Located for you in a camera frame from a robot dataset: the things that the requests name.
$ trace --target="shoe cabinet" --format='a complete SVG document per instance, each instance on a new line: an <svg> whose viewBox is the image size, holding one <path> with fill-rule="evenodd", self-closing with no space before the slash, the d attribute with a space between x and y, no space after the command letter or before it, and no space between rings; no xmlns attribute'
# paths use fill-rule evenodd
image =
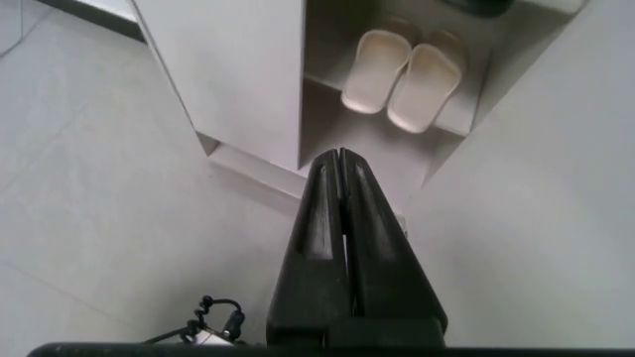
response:
<svg viewBox="0 0 635 357"><path fill-rule="evenodd" d="M583 1L515 1L479 18L442 0L134 0L140 24L209 159L300 197L312 158L346 147L369 162L398 215L572 21ZM398 16L457 34L467 70L432 127L345 108L361 36Z"/></svg>

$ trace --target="white wall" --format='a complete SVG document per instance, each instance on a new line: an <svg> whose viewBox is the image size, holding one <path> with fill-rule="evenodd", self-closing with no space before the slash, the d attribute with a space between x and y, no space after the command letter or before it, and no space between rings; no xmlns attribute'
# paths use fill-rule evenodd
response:
<svg viewBox="0 0 635 357"><path fill-rule="evenodd" d="M590 2L415 197L449 345L635 347L633 14Z"/></svg>
<svg viewBox="0 0 635 357"><path fill-rule="evenodd" d="M127 0L77 0L79 2L92 5L101 10L120 16L124 19L137 22Z"/></svg>

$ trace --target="cable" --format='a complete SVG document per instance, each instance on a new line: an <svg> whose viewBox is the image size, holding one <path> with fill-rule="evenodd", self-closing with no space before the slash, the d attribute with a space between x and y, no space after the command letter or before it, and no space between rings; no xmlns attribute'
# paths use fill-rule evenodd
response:
<svg viewBox="0 0 635 357"><path fill-rule="evenodd" d="M198 333L208 328L207 323L205 322L205 317L209 314L211 307L216 304L230 304L236 308L227 319L222 331L222 335L225 338L230 341L234 341L236 338L240 337L240 326L245 321L245 314L242 312L242 307L238 302L232 300L231 298L213 299L210 296L204 296L198 303L200 308L194 311L196 319L189 320L186 327L164 333L144 341L143 343L157 343L176 335L181 338L183 343L194 343Z"/></svg>
<svg viewBox="0 0 635 357"><path fill-rule="evenodd" d="M157 337L153 337L153 338L151 338L151 339L149 339L147 341L144 341L143 343L157 343L157 342L161 342L161 341L163 341L165 339L168 339L170 337L174 337L176 335L180 335L183 332L188 332L188 331L189 331L189 329L187 327L177 328L174 331L166 332L166 333L164 333L162 335L159 335Z"/></svg>
<svg viewBox="0 0 635 357"><path fill-rule="evenodd" d="M242 312L242 308L240 307L240 303L232 300L231 298L219 298L214 301L213 304L230 304L236 307L239 312Z"/></svg>

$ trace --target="floor tile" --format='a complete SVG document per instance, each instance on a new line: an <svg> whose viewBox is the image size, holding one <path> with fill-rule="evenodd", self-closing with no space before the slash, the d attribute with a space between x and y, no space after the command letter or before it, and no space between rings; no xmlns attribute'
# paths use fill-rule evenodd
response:
<svg viewBox="0 0 635 357"><path fill-rule="evenodd" d="M41 8L29 10L37 17ZM0 59L0 191L147 48L54 11Z"/></svg>
<svg viewBox="0 0 635 357"><path fill-rule="evenodd" d="M145 338L129 325L0 265L0 354L26 356L49 342L133 342Z"/></svg>
<svg viewBox="0 0 635 357"><path fill-rule="evenodd" d="M294 216L223 183L155 76L119 78L0 197L0 259L157 334L235 298L264 341Z"/></svg>

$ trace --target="grout line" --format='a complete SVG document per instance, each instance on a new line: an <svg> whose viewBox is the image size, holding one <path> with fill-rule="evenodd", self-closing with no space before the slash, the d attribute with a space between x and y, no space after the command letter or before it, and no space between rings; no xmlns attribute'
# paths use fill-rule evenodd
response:
<svg viewBox="0 0 635 357"><path fill-rule="evenodd" d="M75 295L73 295L71 293L68 293L68 292L66 292L66 291L64 291L64 290L62 290L62 289L60 289L60 288L58 288L56 286L53 286L50 283L45 282L44 280L42 280L42 279L40 279L40 278L30 274L30 273L27 273L27 272L23 271L22 269L14 266L13 264L11 264L11 263L9 263L9 262L7 262L5 260L0 260L0 265L6 267L8 269L11 269L11 270L13 270L15 272L18 272L19 274L22 274L22 275L26 276L27 278L29 278L31 280L34 280L34 281L44 285L45 287L47 287L49 289L52 289L55 292L58 292L58 293L62 294L63 296L65 296L67 298L71 298L71 299L83 304L84 306L94 310L95 312L98 312L98 313L103 314L103 315L105 315L105 316L107 316L109 318L112 318L116 322L118 322L118 323L120 323L120 324L122 324L122 325L124 325L126 327L129 327L129 328L134 329L134 330L139 331L139 332L145 332L139 326L132 325L129 322L124 321L124 320L122 320L121 318L119 318L117 316L114 316L114 315L112 315L112 314L110 314L110 313L108 313L108 312L106 312L106 311L104 311L104 310L102 310L102 309L100 309L100 308L98 308L96 306L93 306L92 304L88 303L87 301L85 301L85 300L83 300L83 299L81 299L79 297L76 297Z"/></svg>

